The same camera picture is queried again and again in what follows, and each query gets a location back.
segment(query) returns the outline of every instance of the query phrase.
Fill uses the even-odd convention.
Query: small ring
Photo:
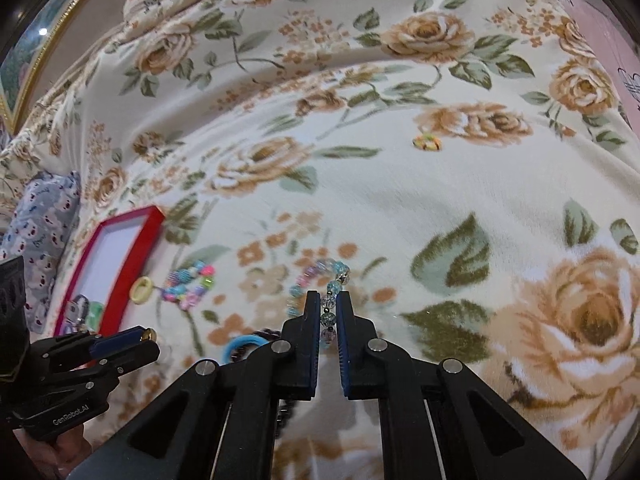
[[[231,352],[244,345],[266,345],[268,341],[259,335],[241,335],[229,341],[222,351],[222,362],[226,365],[231,362]]]
[[[154,290],[154,282],[148,276],[138,278],[129,289],[129,299],[136,305],[145,303]]]

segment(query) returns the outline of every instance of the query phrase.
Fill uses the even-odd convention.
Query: metal screw
[[[216,370],[216,364],[211,359],[204,359],[196,364],[198,375],[211,375]]]
[[[388,344],[384,339],[375,337],[373,339],[369,339],[367,346],[369,347],[370,350],[373,350],[374,352],[382,352],[386,350],[386,348],[388,347]]]
[[[457,359],[446,359],[442,363],[442,367],[450,374],[457,374],[462,371],[462,363]]]
[[[291,343],[284,339],[278,339],[271,343],[271,350],[276,352],[276,354],[284,354],[284,352],[291,350]]]

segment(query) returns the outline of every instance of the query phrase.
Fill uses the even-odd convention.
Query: floral fabric
[[[331,257],[385,338],[462,359],[605,478],[639,426],[640,142],[559,2],[144,1],[3,153],[22,171],[3,208],[29,164],[81,174],[55,308],[97,224],[132,208],[166,215],[156,284],[217,269],[192,310],[129,307],[123,326],[153,326],[164,351],[94,441],[197,358],[279,328],[297,275]],[[273,478],[381,479],[375,403],[342,398],[335,349],[319,370]]]

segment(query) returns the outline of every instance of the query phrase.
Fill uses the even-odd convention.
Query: floral pillowcase
[[[65,250],[80,203],[77,173],[38,174],[24,189],[4,239],[0,260],[22,256],[29,330],[42,333],[56,282],[58,262]]]

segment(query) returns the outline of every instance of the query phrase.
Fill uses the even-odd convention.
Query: floral bedsheet
[[[557,0],[127,0],[0,156],[10,215],[38,168],[82,178],[62,294],[97,224],[166,215],[145,274],[203,259],[189,311],[155,294],[158,363],[123,379],[99,444],[195,360],[279,328],[302,269],[351,267],[361,316],[457,357],[591,479],[639,427],[640,142]],[[325,278],[312,283],[322,288]],[[335,348],[278,441],[274,479],[381,479],[372,402]]]

